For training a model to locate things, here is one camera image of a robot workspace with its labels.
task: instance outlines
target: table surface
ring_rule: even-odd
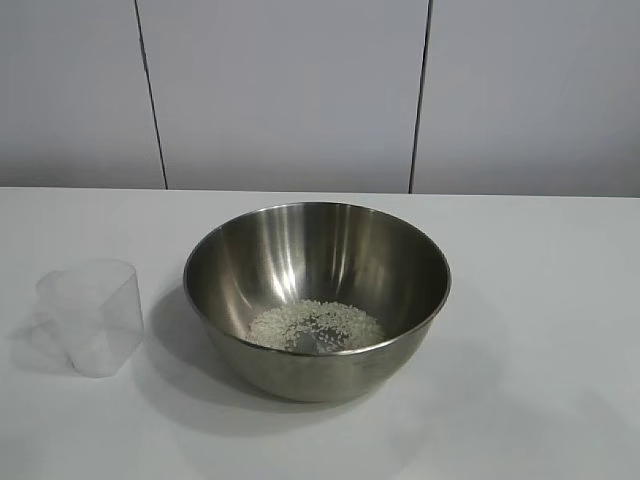
[[[453,272],[413,359],[341,405],[246,386],[180,290],[213,227],[307,200],[402,217]],[[0,478],[640,477],[640,199],[0,189],[0,225]],[[88,258],[140,284],[144,342],[105,379],[30,329],[38,279]]]

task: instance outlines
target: uncooked rice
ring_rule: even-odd
[[[246,340],[303,353],[330,353],[368,347],[384,341],[375,318],[337,302],[303,300],[268,310],[251,322]]]

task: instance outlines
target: bowl rim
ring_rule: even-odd
[[[244,338],[241,338],[241,337],[239,337],[237,335],[233,335],[233,334],[231,334],[229,332],[226,332],[226,331],[222,330],[221,328],[217,327],[215,325],[215,322],[212,322],[209,318],[207,318],[206,315],[204,315],[200,311],[200,309],[196,306],[193,298],[191,297],[191,294],[189,293],[189,288],[188,288],[188,284],[187,284],[187,272],[189,270],[189,266],[191,265],[191,262],[193,260],[193,257],[195,256],[196,252],[198,252],[200,247],[205,242],[207,242],[209,240],[209,238],[211,238],[212,236],[217,234],[219,231],[221,231],[225,226],[227,226],[229,224],[238,222],[238,221],[240,221],[241,219],[243,219],[245,217],[250,217],[250,216],[256,215],[256,214],[261,213],[261,212],[265,212],[265,211],[269,211],[269,210],[278,210],[278,209],[283,209],[283,208],[291,208],[291,207],[300,206],[300,205],[325,205],[325,206],[327,206],[327,205],[337,205],[337,206],[343,206],[343,207],[357,208],[357,209],[361,209],[361,210],[372,212],[372,213],[374,213],[376,215],[383,215],[383,216],[388,217],[388,218],[390,218],[392,220],[395,220],[395,221],[398,221],[400,223],[403,223],[404,225],[409,227],[411,230],[413,230],[416,233],[418,233],[425,240],[427,240],[427,242],[429,242],[431,244],[431,246],[435,249],[436,253],[438,254],[440,259],[444,263],[444,267],[445,267],[445,270],[446,270],[447,284],[445,286],[445,291],[444,291],[444,294],[442,295],[442,299],[440,300],[440,303],[438,303],[436,308],[434,308],[433,311],[424,320],[422,320],[420,323],[418,323],[414,327],[410,328],[409,330],[407,330],[405,332],[402,332],[400,335],[396,335],[395,337],[389,338],[389,339],[385,340],[384,342],[375,343],[373,345],[368,345],[366,347],[355,348],[355,349],[351,349],[351,350],[340,350],[340,351],[337,351],[337,352],[303,353],[303,352],[292,352],[292,351],[289,351],[289,350],[282,350],[282,349],[279,349],[279,348],[265,347],[264,345],[260,345],[258,343],[250,342],[248,340],[245,340]],[[185,263],[185,266],[184,266],[184,269],[183,269],[183,273],[182,273],[182,288],[183,288],[184,293],[185,293],[185,295],[187,297],[189,305],[191,305],[191,308],[193,308],[193,310],[198,314],[198,316],[200,317],[200,320],[205,324],[205,326],[207,328],[213,328],[214,330],[216,330],[217,333],[223,335],[224,337],[227,337],[227,338],[229,338],[229,339],[231,339],[233,341],[237,341],[237,342],[243,343],[246,346],[251,347],[251,348],[256,348],[258,350],[264,350],[265,352],[278,353],[278,354],[281,354],[281,355],[291,355],[291,356],[294,356],[294,357],[307,357],[307,358],[341,357],[341,356],[348,356],[348,355],[357,355],[357,354],[361,354],[361,353],[368,353],[368,352],[372,352],[372,351],[375,351],[375,350],[383,349],[383,348],[387,347],[388,345],[396,343],[396,342],[400,341],[401,339],[412,335],[413,333],[415,333],[415,332],[425,328],[426,326],[428,326],[431,323],[431,321],[436,317],[436,315],[438,315],[438,313],[440,313],[440,310],[442,310],[442,308],[444,307],[445,303],[447,302],[447,299],[449,298],[449,293],[451,292],[451,283],[452,283],[451,268],[449,266],[449,262],[447,261],[447,257],[445,256],[443,251],[440,249],[440,247],[436,244],[436,242],[434,242],[431,239],[431,237],[429,237],[426,233],[424,233],[422,230],[420,230],[415,225],[409,223],[408,221],[406,221],[406,220],[404,220],[402,218],[396,217],[395,215],[383,212],[381,210],[377,210],[375,208],[366,207],[366,206],[363,206],[363,205],[356,205],[356,204],[352,204],[352,203],[323,202],[323,201],[311,201],[311,202],[304,202],[303,201],[303,202],[282,203],[282,204],[278,204],[278,205],[272,205],[272,206],[268,206],[268,207],[262,207],[262,208],[258,208],[258,209],[255,209],[255,210],[251,210],[249,212],[243,213],[243,214],[238,215],[236,217],[233,217],[233,218],[231,218],[229,220],[226,220],[225,222],[221,223],[220,225],[215,227],[213,230],[211,230],[209,233],[207,233],[196,244],[196,246],[193,248],[193,250],[191,250],[191,253],[189,254],[189,256],[187,258],[187,261]]]

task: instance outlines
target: white wall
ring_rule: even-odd
[[[0,7],[0,186],[162,188],[132,0]]]
[[[406,192],[427,0],[141,0],[170,188]]]
[[[640,196],[640,1],[434,0],[415,191]]]

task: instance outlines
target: stainless steel bowl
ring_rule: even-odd
[[[417,228],[369,208],[297,203],[237,217],[193,250],[187,297],[229,364],[255,386],[300,401],[358,396],[416,351],[451,284],[440,249]],[[260,313],[303,299],[353,305],[388,340],[326,354],[244,340]]]

